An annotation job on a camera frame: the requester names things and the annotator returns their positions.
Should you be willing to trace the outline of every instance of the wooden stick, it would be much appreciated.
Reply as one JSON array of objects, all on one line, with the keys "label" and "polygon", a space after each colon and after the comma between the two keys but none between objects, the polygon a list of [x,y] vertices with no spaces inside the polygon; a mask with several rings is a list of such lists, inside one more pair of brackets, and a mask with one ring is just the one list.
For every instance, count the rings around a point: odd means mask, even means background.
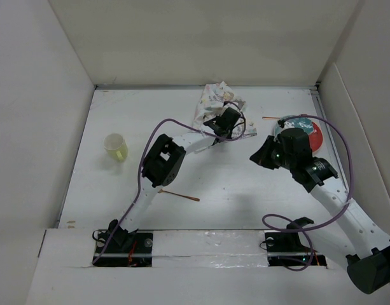
[{"label": "wooden stick", "polygon": [[189,200],[200,201],[199,198],[172,193],[172,192],[169,192],[169,191],[165,191],[164,189],[160,189],[158,193],[159,194],[161,194],[161,193],[168,193],[168,194],[176,195],[176,196],[183,197],[183,198],[186,198],[186,199],[189,199]]}]

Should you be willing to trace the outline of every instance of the wooden handle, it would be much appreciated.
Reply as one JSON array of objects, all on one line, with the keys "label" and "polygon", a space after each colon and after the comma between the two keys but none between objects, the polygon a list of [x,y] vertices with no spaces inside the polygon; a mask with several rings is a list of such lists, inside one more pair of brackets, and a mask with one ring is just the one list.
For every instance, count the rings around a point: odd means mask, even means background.
[{"label": "wooden handle", "polygon": [[183,197],[183,198],[186,198],[186,199],[189,199],[189,200],[200,201],[199,198],[191,197],[191,196],[186,196],[186,195],[176,194],[176,193],[173,193],[173,192],[170,192],[170,191],[166,191],[166,190],[164,190],[164,189],[159,190],[158,193],[168,193],[168,194],[176,195],[176,196]]}]

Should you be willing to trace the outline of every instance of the yellow mug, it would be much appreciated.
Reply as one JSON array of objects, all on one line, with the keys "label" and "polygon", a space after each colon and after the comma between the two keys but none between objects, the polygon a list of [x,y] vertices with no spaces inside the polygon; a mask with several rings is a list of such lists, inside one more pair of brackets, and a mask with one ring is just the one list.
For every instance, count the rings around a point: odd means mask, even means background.
[{"label": "yellow mug", "polygon": [[122,135],[112,133],[103,140],[104,149],[113,159],[122,162],[128,156],[129,150]]}]

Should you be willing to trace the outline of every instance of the mug handle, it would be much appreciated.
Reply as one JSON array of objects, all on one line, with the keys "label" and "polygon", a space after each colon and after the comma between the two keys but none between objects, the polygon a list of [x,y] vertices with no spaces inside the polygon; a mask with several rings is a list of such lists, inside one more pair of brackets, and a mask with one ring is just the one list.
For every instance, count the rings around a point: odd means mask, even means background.
[{"label": "mug handle", "polygon": [[123,161],[124,160],[124,157],[123,157],[123,155],[121,154],[120,151],[116,151],[116,154],[117,154],[117,157],[118,157],[119,161]]}]

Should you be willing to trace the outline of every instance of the white towel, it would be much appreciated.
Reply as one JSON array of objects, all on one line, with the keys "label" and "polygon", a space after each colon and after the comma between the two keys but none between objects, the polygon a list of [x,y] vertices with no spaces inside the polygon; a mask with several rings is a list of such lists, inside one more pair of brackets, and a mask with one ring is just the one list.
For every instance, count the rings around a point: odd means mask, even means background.
[{"label": "white towel", "polygon": [[[244,133],[242,139],[257,135],[257,129],[255,128],[253,121],[250,119],[246,101],[235,94],[235,92],[227,86],[225,82],[205,86],[200,102],[196,106],[195,118],[193,119],[192,127],[204,130],[205,126],[203,123],[213,119],[215,116],[223,114],[224,109],[227,107],[234,108],[238,111],[238,109],[233,105],[224,105],[223,102],[226,101],[236,103],[246,117],[246,132]],[[232,138],[239,137],[243,128],[243,124],[237,126],[235,130],[233,130]]]}]

